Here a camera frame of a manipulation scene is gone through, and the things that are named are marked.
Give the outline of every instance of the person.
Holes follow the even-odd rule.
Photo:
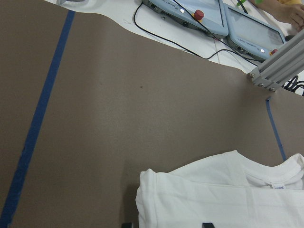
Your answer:
[[[263,0],[256,7],[271,14],[276,20],[291,24],[298,32],[304,28],[304,5],[301,0]]]

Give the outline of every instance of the clothing label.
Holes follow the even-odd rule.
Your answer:
[[[284,184],[273,184],[271,183],[273,189],[286,189]]]

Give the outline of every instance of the yellow sleeve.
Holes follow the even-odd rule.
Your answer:
[[[282,4],[302,4],[301,0],[278,0],[278,2],[282,3]]]

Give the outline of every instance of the blue tape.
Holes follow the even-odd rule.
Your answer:
[[[274,130],[274,133],[275,133],[275,136],[276,136],[275,138],[276,138],[277,145],[279,146],[281,156],[282,156],[283,160],[286,161],[286,155],[285,155],[285,152],[284,152],[284,149],[283,149],[283,145],[281,143],[281,139],[280,139],[279,133],[277,132],[275,121],[274,121],[274,118],[273,118],[272,113],[271,113],[270,99],[271,99],[271,97],[266,99],[266,108],[267,108],[268,116],[269,116],[269,119],[270,119],[270,122],[271,122],[271,125],[272,125],[272,129]]]
[[[50,65],[45,84],[43,86],[33,119],[28,131],[28,135],[24,144],[21,157],[18,162],[17,170],[10,185],[9,193],[7,195],[1,218],[0,228],[8,228],[12,223],[13,216],[16,212],[18,202],[21,196],[24,180],[29,168],[29,163],[36,146],[39,131],[42,125],[44,114],[47,109],[48,100],[50,98],[52,88],[59,69],[60,61],[66,46],[68,34],[70,32],[75,12],[69,10],[66,21],[62,28],[62,32]]]

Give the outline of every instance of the red button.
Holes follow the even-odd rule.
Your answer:
[[[202,11],[200,11],[199,9],[197,9],[194,13],[194,18],[196,20],[202,20],[204,16],[205,16],[204,13]]]
[[[277,49],[274,49],[272,52],[270,52],[270,55],[272,56],[275,52],[277,52]]]

